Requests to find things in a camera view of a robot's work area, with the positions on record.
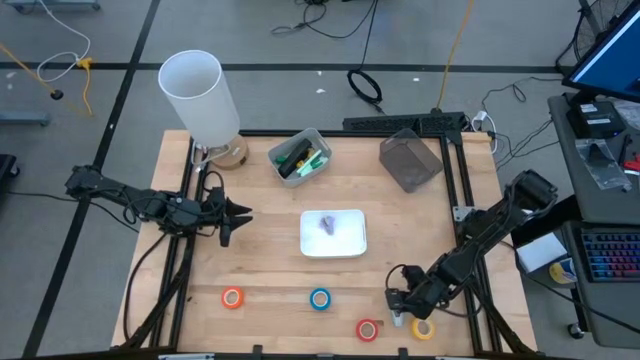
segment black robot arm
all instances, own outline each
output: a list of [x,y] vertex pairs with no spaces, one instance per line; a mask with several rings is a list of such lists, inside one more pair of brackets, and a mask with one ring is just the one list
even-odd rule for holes
[[225,197],[222,186],[206,189],[202,202],[187,199],[171,191],[140,190],[104,177],[92,166],[75,166],[65,184],[67,194],[74,199],[104,198],[124,207],[125,220],[154,221],[162,232],[188,236],[203,227],[220,229],[220,245],[229,246],[231,232],[252,220],[250,208],[234,204]]
[[527,220],[543,216],[555,204],[557,188],[533,170],[522,172],[507,185],[504,198],[486,211],[473,210],[457,226],[462,245],[442,255],[426,272],[420,266],[407,265],[402,276],[408,291],[385,291],[394,314],[410,312],[426,319],[436,307],[446,307],[469,286],[494,318],[498,329],[514,352],[532,352],[511,331],[489,298],[479,290],[473,275],[478,260],[505,236]]

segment wooden tabletop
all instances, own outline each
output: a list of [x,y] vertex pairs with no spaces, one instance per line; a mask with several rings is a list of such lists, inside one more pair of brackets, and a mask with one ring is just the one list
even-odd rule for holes
[[[488,208],[502,198],[488,137],[465,133],[463,139],[476,206]],[[196,240],[179,351],[247,353],[253,345],[261,344],[265,353],[393,355],[399,347],[406,347],[411,355],[473,354],[467,319],[434,311],[430,319],[436,334],[431,340],[420,341],[410,333],[410,314],[403,328],[393,326],[384,297],[384,278],[391,267],[405,263],[426,269],[455,246],[444,172],[407,194],[378,160],[381,139],[327,138],[333,150],[328,169],[298,188],[286,189],[266,155],[285,139],[246,140],[251,149],[247,163],[221,173],[227,196],[253,208],[254,220],[233,233],[229,248],[221,248],[217,237]],[[424,142],[441,157],[438,140]],[[165,132],[153,189],[179,189],[188,143],[186,131]],[[453,147],[449,152],[456,191],[463,204]],[[215,181],[213,176],[209,180],[207,187]],[[195,176],[191,184],[193,192]],[[302,255],[300,214],[340,209],[364,212],[367,251],[351,259],[310,259]],[[157,225],[142,225],[132,265],[160,235]],[[157,300],[168,243],[165,240],[145,260],[136,276],[130,332]],[[497,246],[486,260],[496,307],[523,342],[535,349],[512,250]],[[392,276],[390,285],[406,286],[398,274]],[[245,304],[239,309],[228,310],[220,303],[221,293],[228,286],[239,286],[245,292]],[[331,292],[331,307],[324,312],[314,311],[309,304],[309,295],[317,287]],[[450,309],[464,313],[463,296],[455,299]],[[161,344],[167,343],[172,315],[170,305]],[[356,324],[363,318],[379,324],[380,335],[374,342],[365,343],[356,337]],[[122,309],[114,345],[124,341],[121,321]],[[488,348],[484,326],[481,333]]]

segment white cable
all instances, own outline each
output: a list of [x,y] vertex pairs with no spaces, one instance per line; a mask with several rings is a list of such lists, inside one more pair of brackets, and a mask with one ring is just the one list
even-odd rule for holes
[[[482,122],[485,121],[486,119],[489,119],[489,122],[491,123],[491,127],[493,128],[493,132],[498,133],[498,129],[496,128],[495,121],[493,121],[491,116],[486,111],[478,111],[476,116],[473,119],[471,119],[471,129],[473,129],[473,132],[479,131],[478,129],[476,129],[476,126],[474,125],[474,123],[476,121],[480,121],[480,126],[482,126]],[[491,154],[495,154],[497,150],[498,150],[498,142],[496,141],[496,139],[493,139],[493,148],[491,149]]]
[[[67,30],[71,31],[72,33],[83,37],[85,40],[87,40],[87,50],[84,51],[84,53],[82,54],[82,56],[78,56],[77,53],[73,52],[73,51],[65,51],[65,52],[61,52],[58,54],[53,55],[52,57],[46,59],[45,61],[41,62],[40,65],[38,65],[38,68],[36,69],[36,74],[38,75],[38,78],[44,82],[52,82],[52,81],[56,81],[58,79],[60,79],[61,77],[65,76],[71,69],[73,69],[73,67],[80,61],[82,61],[82,59],[84,59],[85,56],[87,56],[87,54],[89,53],[89,49],[91,48],[91,39],[89,39],[86,35],[84,35],[83,33],[72,29],[71,27],[69,27],[67,24],[63,23],[62,21],[58,20],[58,18],[56,18],[53,13],[51,12],[51,10],[49,10],[49,8],[47,7],[47,5],[45,5],[43,0],[38,0],[40,2],[40,5],[42,5],[42,7],[44,8],[44,10],[47,12],[47,14],[53,19],[55,20],[55,22],[57,22],[58,24],[62,25],[64,28],[66,28]],[[69,68],[67,68],[67,70],[63,71],[60,75],[54,77],[53,79],[44,79],[42,77],[42,75],[40,75],[40,71],[42,71],[42,67],[50,62],[51,60],[58,58],[60,56],[65,56],[65,55],[71,55],[75,58],[75,62],[73,64],[71,64],[69,66]]]

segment white lampshade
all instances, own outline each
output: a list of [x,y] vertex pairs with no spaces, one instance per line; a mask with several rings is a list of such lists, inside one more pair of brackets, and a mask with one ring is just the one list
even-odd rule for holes
[[213,55],[187,50],[171,56],[160,68],[158,83],[198,144],[222,147],[238,135],[238,111]]

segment white square plate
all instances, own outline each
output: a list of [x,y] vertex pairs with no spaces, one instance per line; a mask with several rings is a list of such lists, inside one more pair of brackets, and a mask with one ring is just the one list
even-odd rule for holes
[[[332,216],[333,235],[322,227],[325,216]],[[314,258],[356,257],[367,250],[364,213],[360,210],[305,211],[300,215],[300,251]]]

